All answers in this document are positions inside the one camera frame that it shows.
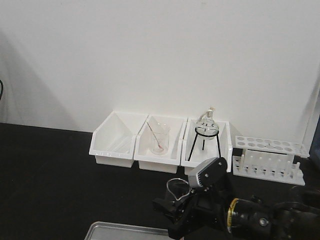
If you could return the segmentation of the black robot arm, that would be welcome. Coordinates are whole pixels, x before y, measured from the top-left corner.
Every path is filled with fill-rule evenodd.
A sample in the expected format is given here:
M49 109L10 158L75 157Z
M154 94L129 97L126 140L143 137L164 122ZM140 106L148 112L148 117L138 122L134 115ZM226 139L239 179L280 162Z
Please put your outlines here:
M256 196L238 198L226 175L203 187L191 187L180 178L173 181L179 196L152 201L153 209L171 221L167 229L172 239L179 240L203 227L242 240L320 238L317 207L297 201L266 205Z

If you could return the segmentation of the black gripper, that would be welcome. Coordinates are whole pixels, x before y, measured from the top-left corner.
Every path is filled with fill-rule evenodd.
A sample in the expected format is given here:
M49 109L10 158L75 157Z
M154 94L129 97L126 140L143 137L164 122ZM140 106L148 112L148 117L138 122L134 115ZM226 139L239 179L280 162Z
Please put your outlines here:
M227 233L228 209L235 198L228 175L225 174L211 186L192 190L194 192L186 201L168 201L161 198L152 201L156 212L174 220L168 226L168 236L181 239L204 226Z

